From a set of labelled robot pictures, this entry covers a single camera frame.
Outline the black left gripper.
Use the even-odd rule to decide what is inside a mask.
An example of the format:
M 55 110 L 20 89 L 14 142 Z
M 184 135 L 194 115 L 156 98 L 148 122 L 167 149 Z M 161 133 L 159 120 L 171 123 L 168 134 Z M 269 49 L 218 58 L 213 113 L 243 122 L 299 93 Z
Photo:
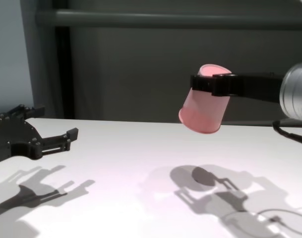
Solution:
M 45 155 L 69 151 L 78 138 L 78 128 L 65 134 L 42 138 L 25 120 L 45 115 L 45 107 L 26 107 L 23 104 L 0 113 L 0 162 L 15 156 L 38 160 Z

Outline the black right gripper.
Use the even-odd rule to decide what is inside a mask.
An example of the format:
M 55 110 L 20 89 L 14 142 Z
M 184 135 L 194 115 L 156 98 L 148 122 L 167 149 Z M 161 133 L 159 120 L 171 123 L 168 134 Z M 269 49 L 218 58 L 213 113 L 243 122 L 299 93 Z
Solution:
M 192 75 L 192 90 L 208 92 L 212 96 L 237 96 L 266 102 L 279 102 L 283 76 L 274 73 Z

